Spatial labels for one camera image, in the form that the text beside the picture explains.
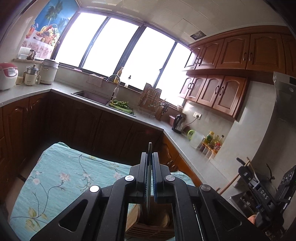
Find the electric kettle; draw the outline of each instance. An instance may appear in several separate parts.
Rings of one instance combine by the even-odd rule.
[[[186,118],[182,115],[177,115],[175,120],[174,120],[174,123],[173,123],[173,127],[172,127],[172,130],[174,132],[177,132],[179,134],[182,133],[182,130],[185,126],[185,123],[186,123]]]

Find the electrical outlet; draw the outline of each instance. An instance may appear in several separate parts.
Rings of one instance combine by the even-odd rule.
[[[198,120],[200,120],[202,114],[198,113],[198,112],[194,112],[193,117],[197,118]]]

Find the green basket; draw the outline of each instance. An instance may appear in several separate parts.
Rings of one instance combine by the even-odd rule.
[[[126,112],[126,113],[129,113],[131,114],[133,112],[133,110],[129,110],[129,109],[124,109],[124,108],[121,108],[121,107],[118,107],[116,105],[113,105],[113,104],[109,104],[111,107],[117,109],[117,110],[120,110],[120,111],[123,111],[123,112]]]

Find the window pane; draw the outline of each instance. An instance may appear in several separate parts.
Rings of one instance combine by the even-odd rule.
[[[65,36],[55,60],[78,67],[89,43],[105,19],[106,16],[81,13]]]
[[[160,98],[166,99],[173,105],[181,105],[184,100],[178,97],[178,94],[186,78],[186,72],[182,70],[189,54],[189,49],[177,44],[156,86],[156,88],[162,89]]]
[[[141,90],[154,84],[175,41],[151,28],[146,28],[136,43],[122,71],[121,80]]]
[[[137,28],[132,23],[111,18],[96,39],[83,68],[112,75]]]

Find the silver screw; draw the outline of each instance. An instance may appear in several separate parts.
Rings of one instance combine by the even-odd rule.
[[[125,176],[125,178],[124,178],[126,181],[128,181],[128,182],[131,182],[131,181],[133,181],[134,179],[135,179],[135,177],[133,176],[133,175],[127,175],[127,176]]]
[[[205,192],[208,192],[209,190],[211,190],[211,187],[208,184],[203,184],[202,185],[202,190]]]
[[[165,179],[166,179],[167,181],[172,182],[172,181],[175,180],[175,177],[174,177],[173,175],[167,175],[167,176],[165,177]]]
[[[89,188],[89,190],[90,190],[91,192],[97,192],[98,190],[100,190],[100,187],[97,186],[97,185],[94,185],[94,186],[91,186],[91,187]]]

